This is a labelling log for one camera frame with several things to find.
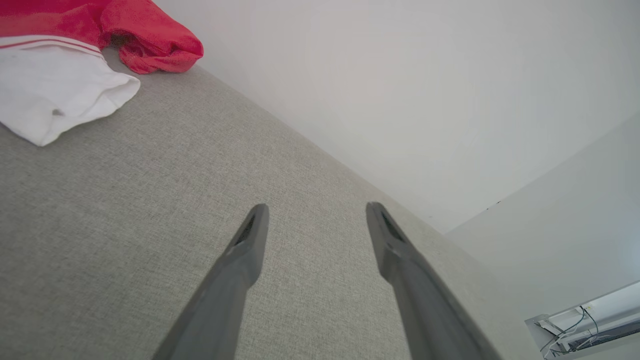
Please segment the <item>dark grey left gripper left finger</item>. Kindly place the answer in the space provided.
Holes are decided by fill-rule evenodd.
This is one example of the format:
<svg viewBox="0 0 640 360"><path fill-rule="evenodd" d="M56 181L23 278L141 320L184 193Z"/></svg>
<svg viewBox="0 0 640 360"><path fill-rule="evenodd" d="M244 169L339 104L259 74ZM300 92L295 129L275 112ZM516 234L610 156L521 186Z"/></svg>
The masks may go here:
<svg viewBox="0 0 640 360"><path fill-rule="evenodd" d="M252 207L154 353L155 360L232 360L247 292L265 259L269 207Z"/></svg>

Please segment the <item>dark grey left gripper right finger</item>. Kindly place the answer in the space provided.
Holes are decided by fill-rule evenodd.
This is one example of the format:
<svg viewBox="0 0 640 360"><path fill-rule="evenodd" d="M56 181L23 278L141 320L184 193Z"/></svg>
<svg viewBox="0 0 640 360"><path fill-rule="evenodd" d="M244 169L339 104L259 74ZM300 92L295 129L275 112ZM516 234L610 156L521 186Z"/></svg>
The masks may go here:
<svg viewBox="0 0 640 360"><path fill-rule="evenodd" d="M380 202L365 207L377 268L414 360L498 360L495 347Z"/></svg>

